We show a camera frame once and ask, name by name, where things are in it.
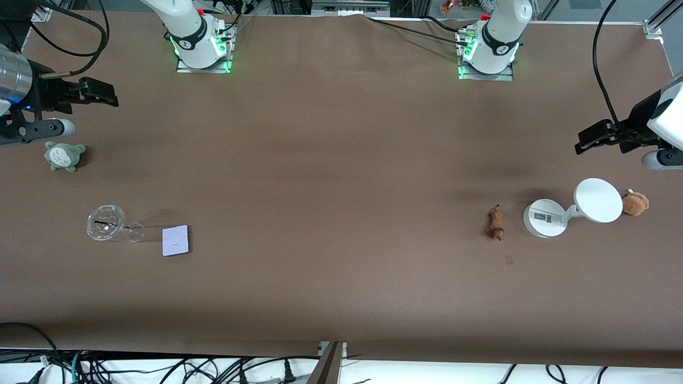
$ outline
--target brown toy animal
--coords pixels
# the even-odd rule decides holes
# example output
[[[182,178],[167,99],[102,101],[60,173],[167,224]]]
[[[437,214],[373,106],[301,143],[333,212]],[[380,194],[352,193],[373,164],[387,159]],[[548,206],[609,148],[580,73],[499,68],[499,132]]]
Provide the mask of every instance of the brown toy animal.
[[[650,201],[647,197],[638,192],[628,190],[629,194],[624,196],[624,213],[630,216],[639,216],[650,207]]]
[[[455,4],[456,4],[456,0],[446,0],[446,2],[441,5],[441,13],[444,15],[451,13],[451,8]]]
[[[488,235],[494,240],[502,241],[505,236],[505,231],[503,230],[503,213],[498,210],[498,207],[500,207],[500,204],[488,211]]]

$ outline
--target plastic cup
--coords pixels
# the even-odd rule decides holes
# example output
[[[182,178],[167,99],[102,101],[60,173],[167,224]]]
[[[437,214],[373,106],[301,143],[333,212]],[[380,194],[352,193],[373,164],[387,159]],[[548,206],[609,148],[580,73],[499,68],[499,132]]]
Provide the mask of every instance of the plastic cup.
[[[124,211],[114,205],[101,206],[90,214],[85,230],[97,241],[137,243],[145,236],[142,224],[126,217]]]

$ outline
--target small figurine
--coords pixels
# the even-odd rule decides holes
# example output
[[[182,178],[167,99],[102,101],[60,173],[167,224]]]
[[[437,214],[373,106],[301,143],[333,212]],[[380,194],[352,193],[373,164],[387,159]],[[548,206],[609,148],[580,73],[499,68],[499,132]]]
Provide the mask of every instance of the small figurine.
[[[45,159],[50,163],[50,169],[55,171],[64,168],[69,172],[76,171],[76,164],[81,159],[81,154],[85,152],[85,146],[70,146],[69,144],[56,144],[52,141],[45,143]]]
[[[624,196],[624,213],[629,216],[640,216],[650,207],[650,201],[644,194],[628,190],[629,194]]]
[[[492,239],[502,241],[505,236],[503,230],[503,213],[498,210],[499,205],[496,205],[492,210],[488,211],[488,235]]]

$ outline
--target white card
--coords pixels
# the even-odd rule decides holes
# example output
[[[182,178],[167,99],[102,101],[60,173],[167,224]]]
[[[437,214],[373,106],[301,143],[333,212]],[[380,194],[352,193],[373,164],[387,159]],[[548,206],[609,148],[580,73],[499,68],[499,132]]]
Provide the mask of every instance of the white card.
[[[187,225],[161,230],[161,254],[173,256],[189,251],[190,240],[187,236]]]

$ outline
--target brown teddy bear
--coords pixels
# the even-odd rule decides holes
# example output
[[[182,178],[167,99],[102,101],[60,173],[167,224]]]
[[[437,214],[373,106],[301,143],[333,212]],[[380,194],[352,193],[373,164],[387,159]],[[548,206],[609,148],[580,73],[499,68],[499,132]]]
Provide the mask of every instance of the brown teddy bear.
[[[632,189],[628,190],[628,195],[624,196],[623,202],[624,213],[630,216],[639,216],[650,207],[650,201],[647,197],[642,193],[634,192]]]

